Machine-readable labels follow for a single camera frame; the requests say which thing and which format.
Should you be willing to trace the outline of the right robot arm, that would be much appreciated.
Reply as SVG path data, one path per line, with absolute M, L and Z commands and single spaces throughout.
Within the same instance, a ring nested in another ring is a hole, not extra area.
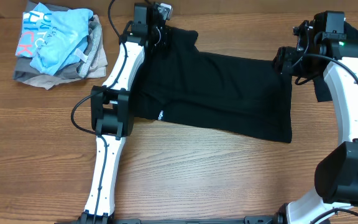
M 345 15 L 325 11 L 303 21 L 293 33 L 295 47 L 280 47 L 275 71 L 301 85 L 321 76 L 336 114 L 338 145 L 316 167 L 314 186 L 300 199 L 282 205 L 272 223 L 327 223 L 339 212 L 358 207 L 358 41 L 347 38 Z

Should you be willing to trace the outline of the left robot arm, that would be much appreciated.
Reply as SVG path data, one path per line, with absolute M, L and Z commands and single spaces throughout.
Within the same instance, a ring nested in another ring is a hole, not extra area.
M 91 103 L 91 129 L 96 137 L 96 160 L 91 190 L 77 223 L 113 223 L 119 160 L 134 125 L 131 88 L 138 69 L 153 51 L 167 45 L 173 8 L 160 2 L 137 3 L 134 18 L 119 34 L 119 55 L 110 76 L 94 86 L 86 99 Z

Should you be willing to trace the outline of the black t-shirt with logo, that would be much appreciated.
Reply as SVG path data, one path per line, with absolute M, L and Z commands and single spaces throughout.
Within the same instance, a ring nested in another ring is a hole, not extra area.
M 132 91 L 137 117 L 289 143 L 291 78 L 270 61 L 200 52 L 198 33 L 173 28 Z

